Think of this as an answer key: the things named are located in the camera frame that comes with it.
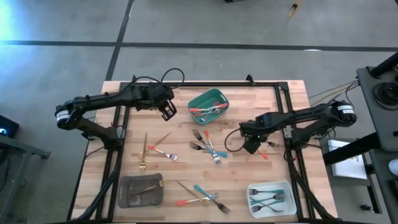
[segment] butcher block tabletop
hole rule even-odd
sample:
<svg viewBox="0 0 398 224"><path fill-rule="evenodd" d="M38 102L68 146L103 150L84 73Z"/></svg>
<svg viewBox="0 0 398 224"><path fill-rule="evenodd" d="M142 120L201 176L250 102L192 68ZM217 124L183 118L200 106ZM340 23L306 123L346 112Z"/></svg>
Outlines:
<svg viewBox="0 0 398 224"><path fill-rule="evenodd" d="M294 110L301 110L310 106L304 81L289 80L290 96ZM119 90L121 82L104 82L102 93ZM193 120L187 109L188 102L198 95L212 89L219 89L229 100L229 108L225 114L206 126L199 126ZM177 114L169 121L161 118L159 111L142 110L130 111L129 122L124 145L123 162L120 178L123 176L151 175L160 173L163 179L171 180L164 187L163 202L159 206L120 208L116 199L114 208L114 222L294 222L297 215L282 215L267 218L254 218L248 207L246 191L248 185L277 182L290 182L287 162L283 158L285 151L284 140L280 131L271 134L268 141L278 144L271 147L262 144L260 149L268 155L264 159L259 152L249 154L242 149L239 152L228 152L224 147L226 136L239 128L239 123L254 119L260 114L277 111L275 90L267 86L213 86L190 87L183 86L174 89L175 98L172 100L177 108ZM113 121L115 108L107 108L96 112L95 122L102 126L110 126ZM121 110L119 124L124 117ZM196 151L189 147L189 142L199 143L192 133L199 130L203 137L204 130L208 130L214 149L227 152L228 158L221 158L221 165L216 165L213 158L206 151ZM171 133L157 146L158 149L178 155L172 161L163 155L150 151L146 157L146 170L140 172L139 153L144 146L144 136L147 133L147 143L155 144L168 132ZM239 132L234 133L227 145L231 149L239 148L243 138ZM103 146L100 140L90 141L87 154ZM337 217L335 203L323 163L322 152L318 148L308 147L303 150L303 158L307 169L311 191L320 203L333 216ZM88 156L84 162L80 183L76 194L71 218L79 217L93 201L98 193L104 171L106 150L102 149ZM182 207L176 206L179 200L190 200L195 197L181 187L176 181L187 186L198 196L193 188L198 184L207 192L219 192L218 201L227 206L231 213L224 214L214 203L204 207L200 203L191 203ZM104 217L108 212L108 201L111 190L108 191L104 204ZM304 217L308 216L304 193L300 190L300 198Z"/></svg>

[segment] gray floor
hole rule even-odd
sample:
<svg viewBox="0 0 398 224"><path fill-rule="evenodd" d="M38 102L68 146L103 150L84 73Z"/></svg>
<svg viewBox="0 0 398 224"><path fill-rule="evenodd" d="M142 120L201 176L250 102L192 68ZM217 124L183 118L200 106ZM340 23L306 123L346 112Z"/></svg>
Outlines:
<svg viewBox="0 0 398 224"><path fill-rule="evenodd" d="M398 7L393 0L308 0L291 20L295 0L136 0L125 42L222 43L397 47ZM1 1L0 40L114 42L127 0ZM14 214L28 223L66 219L87 141L79 131L58 129L55 107L75 96L100 92L113 47L0 45L0 114L21 124L18 139L52 151L34 159ZM132 75L160 78L179 67L187 80L305 80L308 95L354 80L355 70L377 65L392 52L122 48L113 80ZM341 138L374 131L359 88L349 93L358 121L337 129ZM361 211L366 188L331 181L339 217L389 223Z"/></svg>

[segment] table leg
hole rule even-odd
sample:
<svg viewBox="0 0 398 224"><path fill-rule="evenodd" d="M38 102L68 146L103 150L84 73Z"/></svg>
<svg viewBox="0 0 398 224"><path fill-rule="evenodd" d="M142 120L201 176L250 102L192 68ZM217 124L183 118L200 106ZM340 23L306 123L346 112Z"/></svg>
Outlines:
<svg viewBox="0 0 398 224"><path fill-rule="evenodd" d="M346 146L325 153L323 155L323 161L326 166L329 166L348 158L364 154L370 149L380 149L379 137L376 133L369 134L359 140L349 143Z"/></svg>

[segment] yellow wire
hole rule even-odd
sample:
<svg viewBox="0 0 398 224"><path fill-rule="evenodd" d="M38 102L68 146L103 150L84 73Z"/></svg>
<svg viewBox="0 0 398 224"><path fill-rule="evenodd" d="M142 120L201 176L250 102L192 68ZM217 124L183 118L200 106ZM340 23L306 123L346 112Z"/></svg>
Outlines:
<svg viewBox="0 0 398 224"><path fill-rule="evenodd" d="M344 87L344 88L341 88L341 89L339 89L339 90L336 90L336 91L334 91L333 93L330 93L330 94L328 94L328 95L322 97L320 100L317 100L315 103L311 104L311 106L313 106L313 105L315 105L315 104L321 102L322 100L324 100L325 98L328 98L329 96L331 96L331 95L333 95L333 94L343 92L343 91L345 91L345 90L347 90L347 89L348 89L348 87Z"/></svg>

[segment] teal container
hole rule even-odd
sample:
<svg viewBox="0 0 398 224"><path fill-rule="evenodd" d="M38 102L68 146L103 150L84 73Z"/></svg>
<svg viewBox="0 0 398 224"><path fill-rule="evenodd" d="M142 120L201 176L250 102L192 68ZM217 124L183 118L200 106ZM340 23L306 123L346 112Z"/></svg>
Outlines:
<svg viewBox="0 0 398 224"><path fill-rule="evenodd" d="M198 116L195 117L194 113L190 112L192 118L196 121L196 123L200 125L206 125L210 122L212 122L214 119L218 118L222 114L225 113L225 111L229 108L229 101L227 98L224 96L224 94L217 90L217 89L211 89L207 91L206 93L196 97L195 99L191 100L188 103L188 109L189 108L210 108L214 106L214 103L219 102L219 105L222 105L223 103L227 103L228 106L225 108L220 108L221 112L219 114L215 113L210 113L207 117L206 115L203 116Z"/></svg>

